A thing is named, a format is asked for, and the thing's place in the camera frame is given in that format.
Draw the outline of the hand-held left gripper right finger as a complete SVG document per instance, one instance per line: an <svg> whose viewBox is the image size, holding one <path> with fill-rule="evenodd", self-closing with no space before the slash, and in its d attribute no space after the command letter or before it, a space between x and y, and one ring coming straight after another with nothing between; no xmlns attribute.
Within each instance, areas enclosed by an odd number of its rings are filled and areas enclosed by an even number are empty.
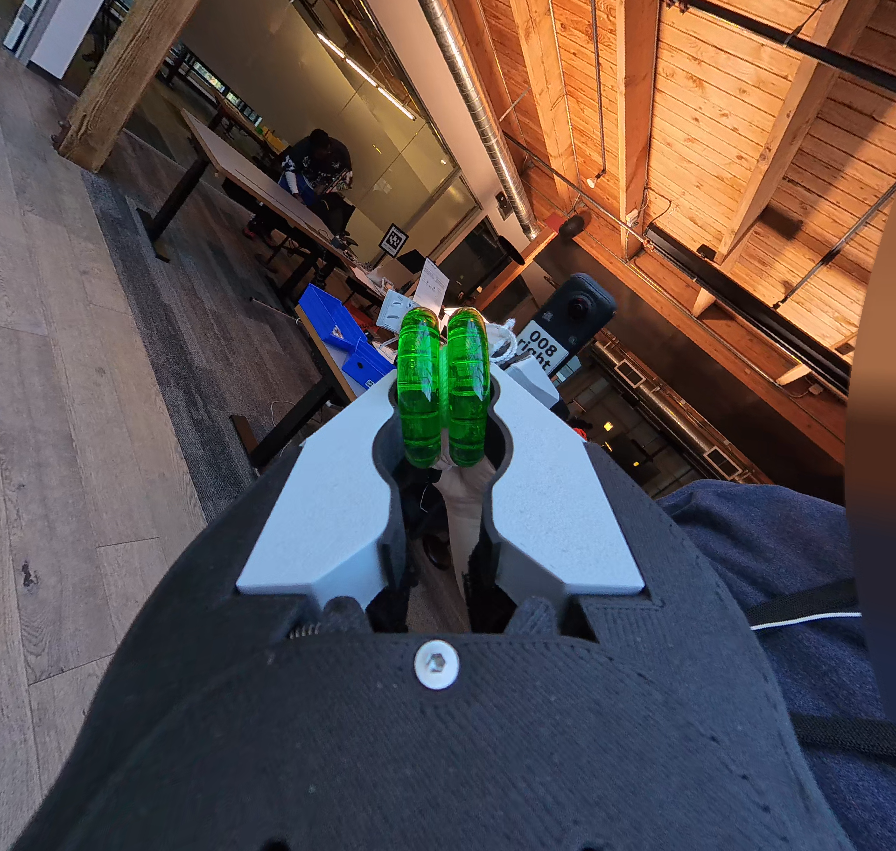
<svg viewBox="0 0 896 851"><path fill-rule="evenodd" d="M582 438L515 378L491 373L504 458L484 497L495 583L514 603L633 597L645 588Z"/></svg>

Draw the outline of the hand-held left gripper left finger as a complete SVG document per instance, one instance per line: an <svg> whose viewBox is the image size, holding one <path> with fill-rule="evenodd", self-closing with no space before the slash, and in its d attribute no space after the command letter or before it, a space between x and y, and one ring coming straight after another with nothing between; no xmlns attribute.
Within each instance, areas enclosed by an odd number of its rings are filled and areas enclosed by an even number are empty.
<svg viewBox="0 0 896 851"><path fill-rule="evenodd" d="M394 472L404 460L389 373L305 443L240 573L244 595L306 596L363 610L398 588L406 534Z"/></svg>

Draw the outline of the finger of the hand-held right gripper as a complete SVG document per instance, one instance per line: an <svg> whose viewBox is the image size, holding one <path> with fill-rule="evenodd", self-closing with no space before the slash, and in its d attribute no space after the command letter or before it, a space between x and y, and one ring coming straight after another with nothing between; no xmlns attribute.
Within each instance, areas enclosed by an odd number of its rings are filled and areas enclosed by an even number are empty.
<svg viewBox="0 0 896 851"><path fill-rule="evenodd" d="M560 399L558 390L535 356L517 357L509 364L505 364L503 371L531 393L532 397L538 399L545 408L553 409L558 403Z"/></svg>

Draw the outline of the green yoyo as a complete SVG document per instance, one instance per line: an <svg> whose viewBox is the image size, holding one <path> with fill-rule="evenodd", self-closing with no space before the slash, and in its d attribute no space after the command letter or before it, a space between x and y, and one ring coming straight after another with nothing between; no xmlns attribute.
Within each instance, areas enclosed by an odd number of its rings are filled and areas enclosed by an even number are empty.
<svg viewBox="0 0 896 851"><path fill-rule="evenodd" d="M474 308L457 309L442 341L428 309L403 317L397 348L396 395L406 458L433 467L448 455L458 467L473 467L485 455L491 377L484 319Z"/></svg>

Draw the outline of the person's right hand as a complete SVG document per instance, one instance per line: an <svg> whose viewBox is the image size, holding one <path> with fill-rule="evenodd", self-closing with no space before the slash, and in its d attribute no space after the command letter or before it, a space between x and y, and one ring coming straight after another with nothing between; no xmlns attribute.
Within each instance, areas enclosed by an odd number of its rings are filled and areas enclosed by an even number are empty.
<svg viewBox="0 0 896 851"><path fill-rule="evenodd" d="M462 598L463 578L469 572L469 558L480 536L484 492L495 473L495 467L483 457L472 467L453 465L442 470L435 484L446 508L454 574Z"/></svg>

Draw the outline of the office desk with black legs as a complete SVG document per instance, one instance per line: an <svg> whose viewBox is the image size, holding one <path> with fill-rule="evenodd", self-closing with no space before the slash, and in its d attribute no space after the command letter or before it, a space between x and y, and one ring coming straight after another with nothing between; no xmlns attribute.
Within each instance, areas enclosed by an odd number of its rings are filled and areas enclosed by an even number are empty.
<svg viewBox="0 0 896 851"><path fill-rule="evenodd" d="M295 320L302 326L312 344L313 358L321 374L319 380L282 418L275 421L272 429L261 440L256 439L245 416L230 415L248 462L258 475L262 475L273 464L297 433L326 405L344 408L365 391L364 386L342 372L347 353L322 338L300 304L296 306L295 313Z"/></svg>

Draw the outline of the white paper sheet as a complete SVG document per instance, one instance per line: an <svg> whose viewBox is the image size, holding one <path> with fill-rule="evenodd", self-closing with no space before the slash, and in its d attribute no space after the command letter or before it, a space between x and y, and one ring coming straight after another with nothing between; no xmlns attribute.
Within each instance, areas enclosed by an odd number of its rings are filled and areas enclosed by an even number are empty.
<svg viewBox="0 0 896 851"><path fill-rule="evenodd" d="M418 307L428 309L438 317L448 285L449 278L431 259L426 259L412 301Z"/></svg>

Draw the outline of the white perforated box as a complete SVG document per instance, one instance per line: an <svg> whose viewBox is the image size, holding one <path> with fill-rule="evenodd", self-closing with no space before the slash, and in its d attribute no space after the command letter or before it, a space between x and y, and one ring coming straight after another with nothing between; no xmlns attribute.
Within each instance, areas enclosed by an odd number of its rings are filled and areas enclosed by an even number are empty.
<svg viewBox="0 0 896 851"><path fill-rule="evenodd" d="M392 288L379 308L375 324L378 328L397 335L405 315L417 307L419 305L415 301Z"/></svg>

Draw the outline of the black ceiling pipe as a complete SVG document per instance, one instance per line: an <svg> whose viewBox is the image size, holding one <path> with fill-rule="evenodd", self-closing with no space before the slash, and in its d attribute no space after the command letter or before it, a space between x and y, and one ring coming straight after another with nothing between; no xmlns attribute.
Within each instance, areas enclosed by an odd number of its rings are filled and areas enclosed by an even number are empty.
<svg viewBox="0 0 896 851"><path fill-rule="evenodd" d="M677 6L682 13L695 9L724 23L743 29L784 49L793 50L813 61L846 73L890 93L895 93L894 74L865 61L841 53L831 47L801 38L796 32L785 32L752 16L747 16L711 0L663 0Z"/></svg>

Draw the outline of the long office desk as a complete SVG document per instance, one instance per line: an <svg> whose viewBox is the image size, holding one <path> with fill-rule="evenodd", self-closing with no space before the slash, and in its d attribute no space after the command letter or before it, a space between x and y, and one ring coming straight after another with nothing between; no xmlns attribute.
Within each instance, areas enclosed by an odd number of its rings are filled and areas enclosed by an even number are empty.
<svg viewBox="0 0 896 851"><path fill-rule="evenodd" d="M207 166L213 166L216 173L235 182L258 202L269 207L283 218L292 228L298 230L313 244L338 257L349 270L354 268L349 255L333 243L333 235L325 223L306 207L300 199L281 188L272 178L247 160L240 152L220 138L215 132L199 122L187 110L181 115L193 140L199 145L195 162L185 171L162 204L159 212L152 216L142 208L137 209L145 233L151 242L158 260L170 262L167 248L161 241L163 232L184 206L187 198L196 189Z"/></svg>

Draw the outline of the silver ventilation duct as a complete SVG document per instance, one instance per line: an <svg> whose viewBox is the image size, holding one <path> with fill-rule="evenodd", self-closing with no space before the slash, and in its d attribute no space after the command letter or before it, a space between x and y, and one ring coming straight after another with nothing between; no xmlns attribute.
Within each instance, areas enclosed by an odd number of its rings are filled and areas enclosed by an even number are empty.
<svg viewBox="0 0 896 851"><path fill-rule="evenodd" d="M511 157L487 89L477 69L453 0L418 0L476 132L495 169L521 230L529 240L539 234L538 221Z"/></svg>

